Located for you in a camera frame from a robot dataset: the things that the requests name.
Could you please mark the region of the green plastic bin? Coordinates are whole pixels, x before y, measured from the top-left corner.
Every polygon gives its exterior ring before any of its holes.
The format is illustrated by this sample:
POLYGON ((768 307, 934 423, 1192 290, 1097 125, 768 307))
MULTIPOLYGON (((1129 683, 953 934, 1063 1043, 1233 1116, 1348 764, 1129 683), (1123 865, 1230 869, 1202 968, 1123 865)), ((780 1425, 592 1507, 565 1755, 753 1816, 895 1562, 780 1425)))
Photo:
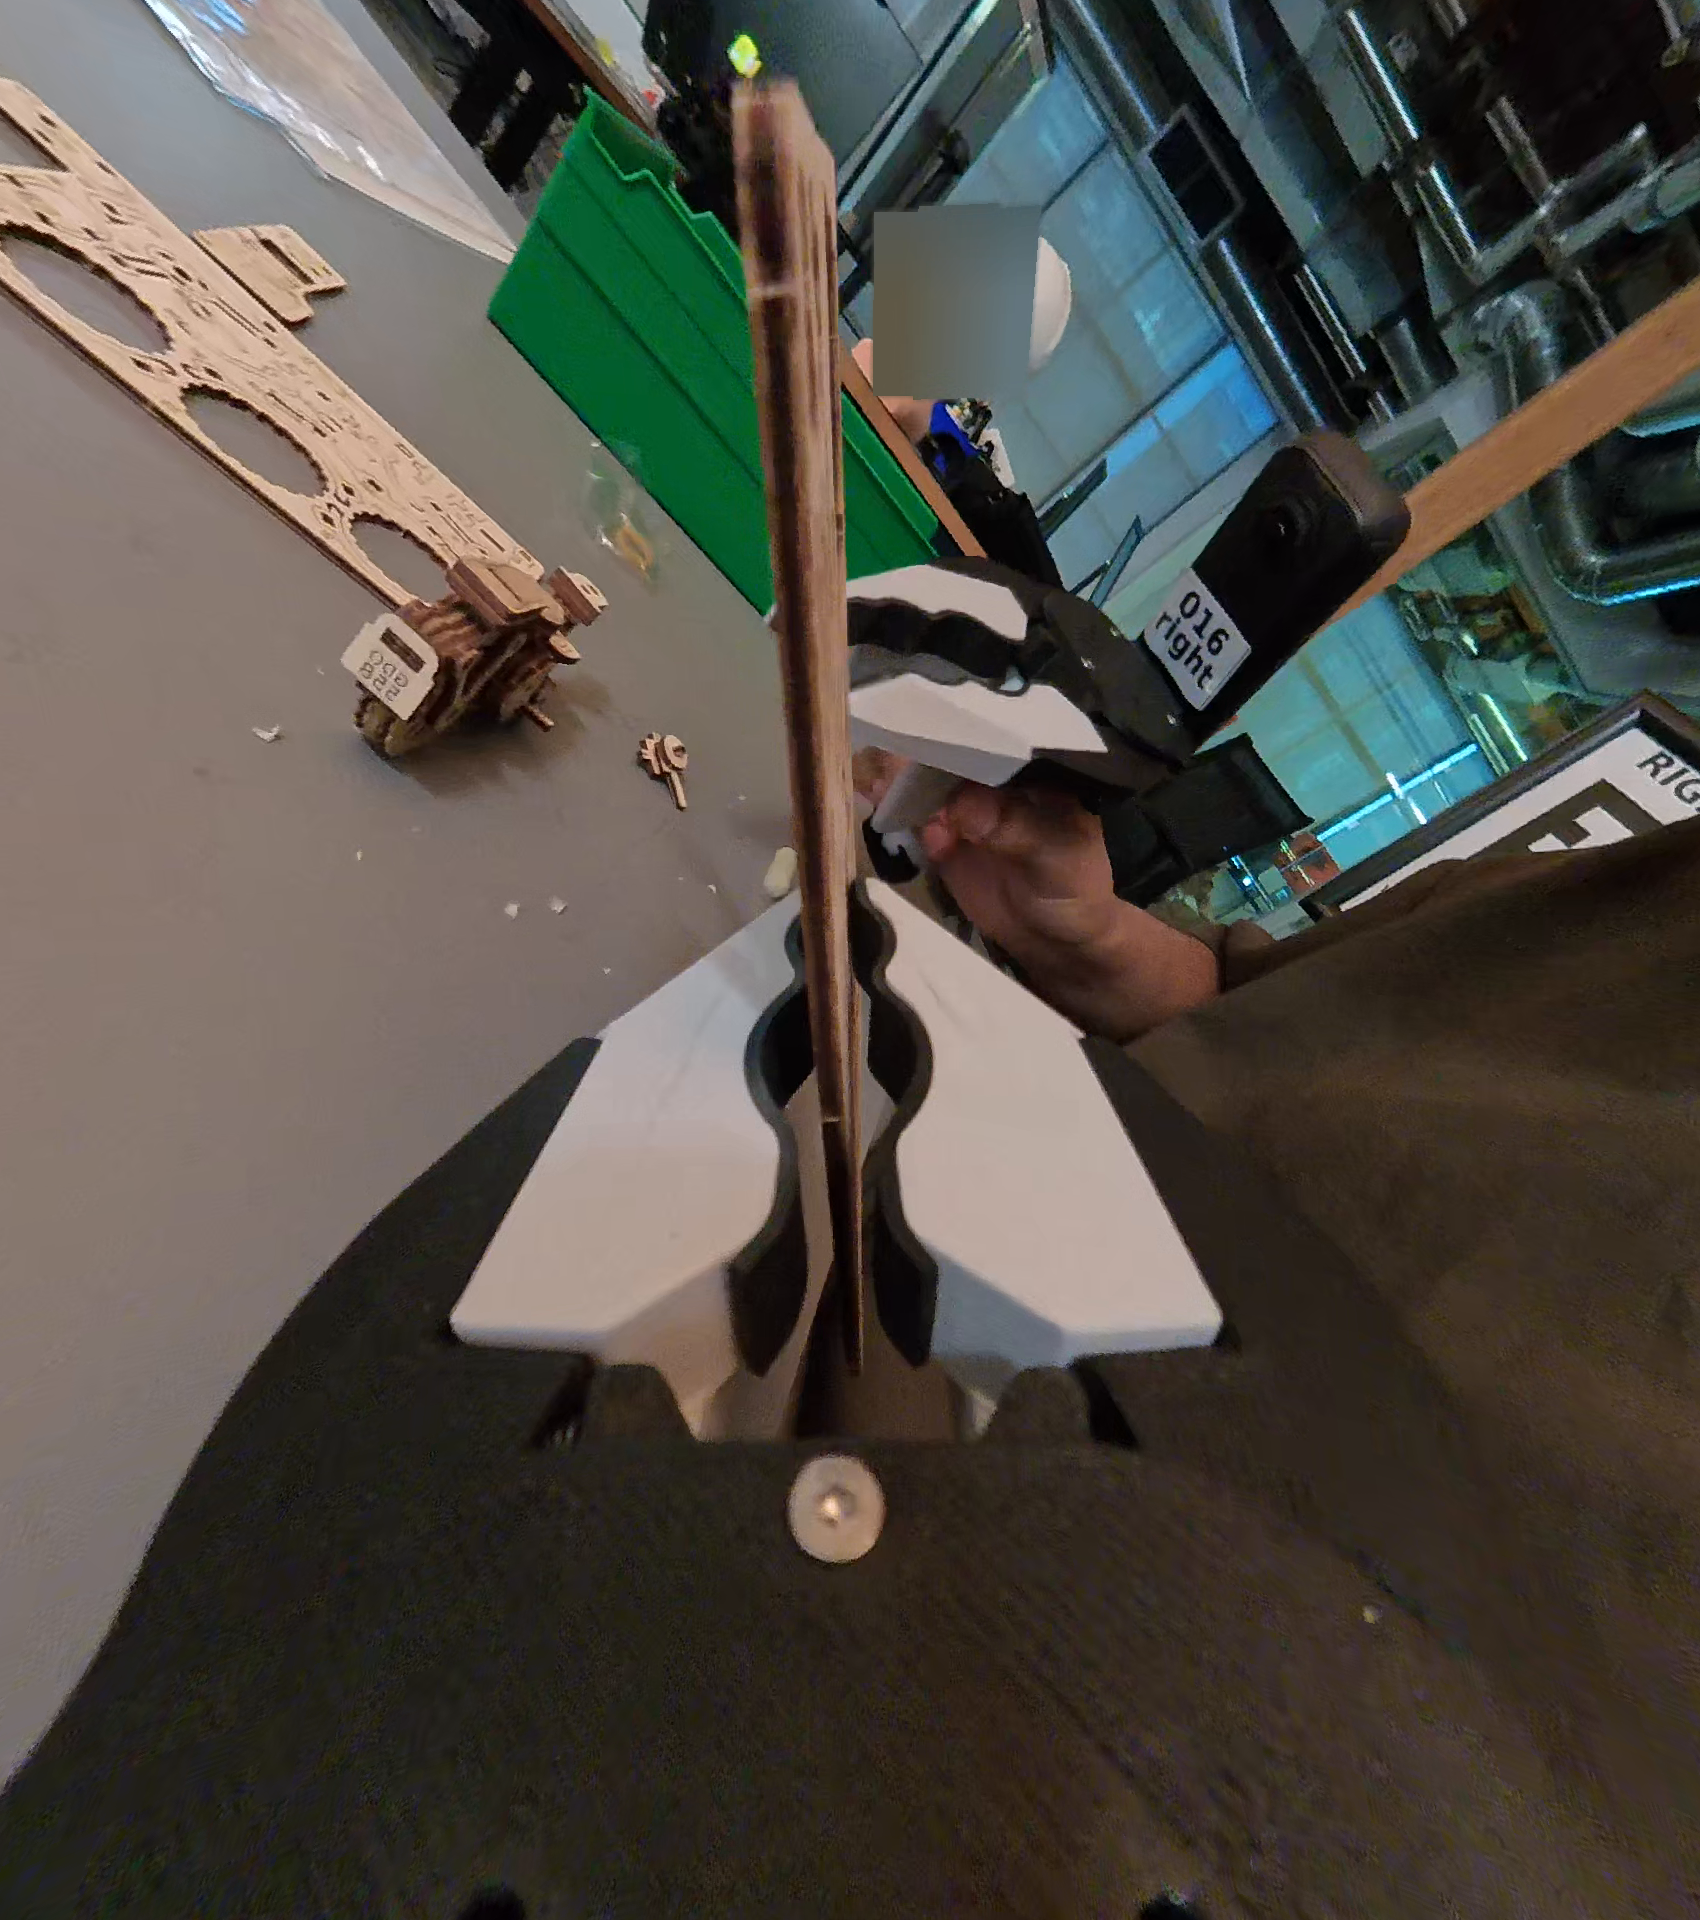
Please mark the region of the green plastic bin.
POLYGON ((773 598, 743 257, 597 94, 487 318, 757 612, 773 598))

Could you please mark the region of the clear bag with rubber bands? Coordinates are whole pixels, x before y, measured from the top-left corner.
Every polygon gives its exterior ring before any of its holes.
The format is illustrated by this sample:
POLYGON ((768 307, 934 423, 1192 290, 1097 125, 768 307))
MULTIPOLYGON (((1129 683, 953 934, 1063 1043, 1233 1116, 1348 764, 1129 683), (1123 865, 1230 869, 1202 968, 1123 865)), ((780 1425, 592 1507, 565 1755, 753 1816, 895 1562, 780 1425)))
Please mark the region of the clear bag with rubber bands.
POLYGON ((597 542, 646 587, 660 577, 660 544, 647 492, 618 443, 592 439, 581 482, 581 510, 597 542))

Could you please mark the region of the person's right hand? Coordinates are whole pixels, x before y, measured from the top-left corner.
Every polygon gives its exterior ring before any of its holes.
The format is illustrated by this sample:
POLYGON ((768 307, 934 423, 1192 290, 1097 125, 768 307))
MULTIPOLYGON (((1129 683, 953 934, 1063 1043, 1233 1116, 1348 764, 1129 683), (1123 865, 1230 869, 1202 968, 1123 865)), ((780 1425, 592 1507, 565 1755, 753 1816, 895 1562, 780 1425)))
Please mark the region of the person's right hand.
POLYGON ((1162 931, 1120 899, 1101 825, 1067 794, 966 781, 915 839, 959 913, 1045 991, 1125 977, 1162 931))

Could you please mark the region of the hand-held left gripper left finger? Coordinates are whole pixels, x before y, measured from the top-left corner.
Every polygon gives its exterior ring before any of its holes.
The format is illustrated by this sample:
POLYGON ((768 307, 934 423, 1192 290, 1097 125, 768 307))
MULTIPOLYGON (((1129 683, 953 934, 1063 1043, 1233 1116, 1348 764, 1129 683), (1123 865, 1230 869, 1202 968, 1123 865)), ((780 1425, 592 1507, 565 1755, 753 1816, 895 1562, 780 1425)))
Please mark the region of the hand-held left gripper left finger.
POLYGON ((759 913, 581 1048, 458 1340, 646 1366, 698 1438, 790 1434, 827 1261, 793 928, 759 913))

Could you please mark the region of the small wooden sheet offcut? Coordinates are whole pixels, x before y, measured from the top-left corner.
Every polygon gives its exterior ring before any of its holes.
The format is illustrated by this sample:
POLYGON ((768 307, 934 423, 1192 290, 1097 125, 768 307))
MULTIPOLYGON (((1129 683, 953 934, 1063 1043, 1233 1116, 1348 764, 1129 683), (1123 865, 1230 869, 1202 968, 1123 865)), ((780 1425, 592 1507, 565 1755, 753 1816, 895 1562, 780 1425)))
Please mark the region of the small wooden sheet offcut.
POLYGON ((347 277, 286 223, 198 228, 190 237, 286 328, 309 324, 316 299, 349 288, 347 277))

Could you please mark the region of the clear plastic sleeve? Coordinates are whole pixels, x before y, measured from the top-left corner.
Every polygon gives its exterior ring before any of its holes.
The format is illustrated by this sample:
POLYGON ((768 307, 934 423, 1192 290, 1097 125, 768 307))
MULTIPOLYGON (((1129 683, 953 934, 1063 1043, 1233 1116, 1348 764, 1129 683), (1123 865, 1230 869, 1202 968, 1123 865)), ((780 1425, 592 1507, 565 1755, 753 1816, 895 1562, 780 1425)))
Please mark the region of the clear plastic sleeve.
POLYGON ((324 4, 145 8, 223 97, 317 174, 486 260, 514 257, 516 241, 324 4))

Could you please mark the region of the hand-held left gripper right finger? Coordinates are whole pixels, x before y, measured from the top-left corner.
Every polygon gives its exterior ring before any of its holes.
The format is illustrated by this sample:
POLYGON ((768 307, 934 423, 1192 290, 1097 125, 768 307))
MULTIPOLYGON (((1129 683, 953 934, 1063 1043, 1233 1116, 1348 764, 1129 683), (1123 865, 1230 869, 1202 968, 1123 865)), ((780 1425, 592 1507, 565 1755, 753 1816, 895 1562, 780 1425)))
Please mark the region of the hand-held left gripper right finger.
POLYGON ((1211 1347, 1223 1309, 1090 1039, 882 879, 854 885, 866 1285, 982 1431, 1013 1379, 1211 1347))

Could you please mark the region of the metal ventilation ducts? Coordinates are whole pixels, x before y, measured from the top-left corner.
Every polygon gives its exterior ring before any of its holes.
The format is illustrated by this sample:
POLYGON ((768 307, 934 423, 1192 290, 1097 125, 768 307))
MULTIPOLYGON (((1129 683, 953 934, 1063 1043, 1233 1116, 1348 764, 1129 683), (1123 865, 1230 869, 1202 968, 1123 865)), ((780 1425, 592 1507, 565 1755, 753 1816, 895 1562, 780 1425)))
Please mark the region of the metal ventilation ducts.
POLYGON ((1165 370, 1043 489, 1162 520, 1299 427, 1404 416, 1555 301, 1565 365, 1700 277, 1700 4, 1051 4, 1090 318, 1165 370))

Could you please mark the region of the wooden puzzle sheet with gears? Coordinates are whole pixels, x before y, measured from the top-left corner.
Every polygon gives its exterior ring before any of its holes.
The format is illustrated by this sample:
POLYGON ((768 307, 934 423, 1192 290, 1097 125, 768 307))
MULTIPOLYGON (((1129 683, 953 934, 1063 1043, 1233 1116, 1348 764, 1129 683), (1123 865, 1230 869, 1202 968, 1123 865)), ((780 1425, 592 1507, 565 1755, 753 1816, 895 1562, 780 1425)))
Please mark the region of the wooden puzzle sheet with gears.
POLYGON ((847 734, 837 375, 837 192, 793 80, 732 90, 804 983, 843 1366, 866 1355, 863 1016, 851 907, 862 849, 847 734))

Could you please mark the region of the person's right forearm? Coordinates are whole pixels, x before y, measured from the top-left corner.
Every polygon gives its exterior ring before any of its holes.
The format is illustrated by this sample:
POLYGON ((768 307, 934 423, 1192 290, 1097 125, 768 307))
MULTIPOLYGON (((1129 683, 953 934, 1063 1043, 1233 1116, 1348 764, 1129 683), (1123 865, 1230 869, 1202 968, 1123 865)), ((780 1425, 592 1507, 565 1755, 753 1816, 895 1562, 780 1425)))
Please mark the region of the person's right forearm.
POLYGON ((1037 899, 985 939, 1036 997, 1111 1043, 1132 1043, 1221 993, 1209 943, 1115 896, 1037 899))

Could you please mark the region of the black framed white sign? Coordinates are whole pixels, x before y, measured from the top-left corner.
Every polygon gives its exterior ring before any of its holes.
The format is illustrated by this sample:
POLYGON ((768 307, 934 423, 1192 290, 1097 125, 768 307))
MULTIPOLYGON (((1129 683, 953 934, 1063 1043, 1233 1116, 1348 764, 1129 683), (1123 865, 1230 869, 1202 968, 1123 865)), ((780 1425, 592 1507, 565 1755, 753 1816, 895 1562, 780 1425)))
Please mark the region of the black framed white sign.
POLYGON ((1447 860, 1591 852, 1692 818, 1700 818, 1700 721, 1644 689, 1341 865, 1299 907, 1321 922, 1447 860))

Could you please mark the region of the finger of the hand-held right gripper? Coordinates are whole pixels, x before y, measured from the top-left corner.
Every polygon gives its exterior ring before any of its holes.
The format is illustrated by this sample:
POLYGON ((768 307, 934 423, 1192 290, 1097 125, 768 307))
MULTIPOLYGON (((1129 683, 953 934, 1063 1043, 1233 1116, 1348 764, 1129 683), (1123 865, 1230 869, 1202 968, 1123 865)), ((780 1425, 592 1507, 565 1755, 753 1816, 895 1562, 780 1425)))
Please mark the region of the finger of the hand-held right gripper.
POLYGON ((995 689, 888 678, 847 693, 851 744, 984 785, 1004 785, 1037 760, 1093 774, 1114 766, 1093 719, 1054 683, 995 689))
POLYGON ((847 686, 900 678, 1021 693, 1043 678, 1032 637, 1047 587, 995 561, 922 561, 845 587, 847 686))

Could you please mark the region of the wooden ceiling beam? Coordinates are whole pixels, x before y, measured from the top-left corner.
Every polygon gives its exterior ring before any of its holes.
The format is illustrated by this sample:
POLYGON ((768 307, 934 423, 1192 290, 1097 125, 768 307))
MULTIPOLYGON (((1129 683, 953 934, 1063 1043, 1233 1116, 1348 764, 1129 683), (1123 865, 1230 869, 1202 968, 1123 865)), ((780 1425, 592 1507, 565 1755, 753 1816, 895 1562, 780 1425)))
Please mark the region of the wooden ceiling beam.
POLYGON ((1401 547, 1323 626, 1348 617, 1696 371, 1700 275, 1419 479, 1405 496, 1401 547))

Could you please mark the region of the grey desk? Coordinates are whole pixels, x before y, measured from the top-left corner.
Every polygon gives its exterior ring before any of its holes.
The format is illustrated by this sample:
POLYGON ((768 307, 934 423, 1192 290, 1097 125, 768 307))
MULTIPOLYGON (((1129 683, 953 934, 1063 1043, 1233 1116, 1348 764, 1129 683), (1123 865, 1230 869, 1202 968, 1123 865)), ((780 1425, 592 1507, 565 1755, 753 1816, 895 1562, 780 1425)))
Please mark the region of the grey desk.
POLYGON ((0 4, 0 77, 179 228, 296 228, 347 281, 312 347, 608 600, 551 732, 377 760, 338 678, 374 600, 0 290, 2 1788, 286 1314, 790 836, 762 620, 680 536, 653 587, 597 539, 494 260, 314 172, 144 4, 0 4))

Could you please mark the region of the wooden model motorcycle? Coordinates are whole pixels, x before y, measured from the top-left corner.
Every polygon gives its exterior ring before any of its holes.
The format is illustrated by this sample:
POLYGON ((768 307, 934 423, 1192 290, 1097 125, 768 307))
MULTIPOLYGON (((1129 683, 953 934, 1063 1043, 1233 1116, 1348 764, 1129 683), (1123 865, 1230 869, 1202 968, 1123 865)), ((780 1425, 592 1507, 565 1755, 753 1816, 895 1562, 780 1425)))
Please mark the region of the wooden model motorcycle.
POLYGON ((411 756, 468 721, 553 726, 543 696, 576 664, 574 632, 605 595, 586 574, 459 557, 442 595, 364 624, 339 656, 356 687, 357 737, 384 760, 411 756))

